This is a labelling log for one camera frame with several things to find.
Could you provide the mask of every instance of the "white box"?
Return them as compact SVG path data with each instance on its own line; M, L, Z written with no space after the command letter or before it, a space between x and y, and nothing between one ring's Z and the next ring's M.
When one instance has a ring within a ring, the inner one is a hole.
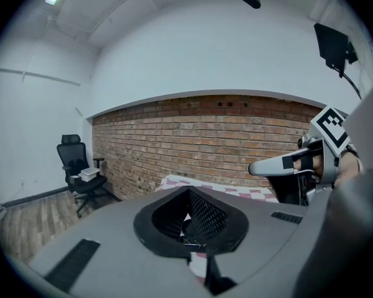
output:
M81 178L81 180L84 181L84 182L91 181L92 179L94 179L95 177L97 177L96 173L92 174L91 176L87 176L87 175L85 175L83 173L79 173L78 175Z
M80 172L83 173L85 176L92 176L93 174L98 173L99 169L94 168L94 167L90 167L90 168L83 169Z

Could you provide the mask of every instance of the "black opening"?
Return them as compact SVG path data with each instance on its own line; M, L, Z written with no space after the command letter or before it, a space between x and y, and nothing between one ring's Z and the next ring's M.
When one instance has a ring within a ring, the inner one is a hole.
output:
M214 257L207 259L205 287L214 295L218 295L234 287L236 283L229 277L222 277Z
M187 214L191 222L185 227ZM134 219L139 240L159 256L184 257L206 250L208 257L234 251L249 222L240 210L193 186L145 206Z

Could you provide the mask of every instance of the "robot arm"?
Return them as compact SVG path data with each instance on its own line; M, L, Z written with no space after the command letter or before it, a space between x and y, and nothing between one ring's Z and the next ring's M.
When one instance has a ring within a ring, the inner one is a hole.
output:
M280 202L308 205L321 191L331 191L338 175L341 153L349 137L343 129L344 118L332 107L326 107L311 121L308 133L298 141L299 150L249 165L249 173L265 176L273 185ZM313 171L312 157L323 156L323 174ZM301 160L301 170L293 162Z

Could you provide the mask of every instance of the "black office chair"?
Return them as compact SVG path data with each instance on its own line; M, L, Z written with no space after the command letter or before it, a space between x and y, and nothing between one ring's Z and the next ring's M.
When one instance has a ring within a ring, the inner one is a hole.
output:
M86 145L81 142L79 135L62 135L61 144L57 146L58 154L60 155L66 176L65 181L68 184L69 190L71 192L76 191L79 196L75 198L75 203L78 200L83 200L83 203L77 209L77 216L80 218L80 210L89 202L94 202L97 197L110 196L116 199L115 196L103 187L106 182L106 177L97 175L94 179L89 182L82 181L80 184L72 184L70 176L77 176L81 170L89 167L86 157ZM97 162L97 168L99 168L99 162L104 161L104 158L94 158ZM96 189L101 188L105 194L95 194Z

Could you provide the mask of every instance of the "white wall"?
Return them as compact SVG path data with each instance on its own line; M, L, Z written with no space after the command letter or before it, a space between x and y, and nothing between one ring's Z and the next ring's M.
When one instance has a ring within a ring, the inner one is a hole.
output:
M310 19L349 37L361 67L354 82L364 98L373 87L373 39L365 24L346 0L317 0Z
M52 30L41 40L2 40L0 69L27 70L47 78L26 75L22 82L21 74L0 71L0 203L66 186L56 146L62 134L83 135L85 118L75 107L85 111L96 57Z
M359 99L320 58L314 22L261 1L259 10L240 0L190 1L117 39L95 67L88 115L177 93L225 92L329 104L350 113ZM359 78L359 67L346 73Z

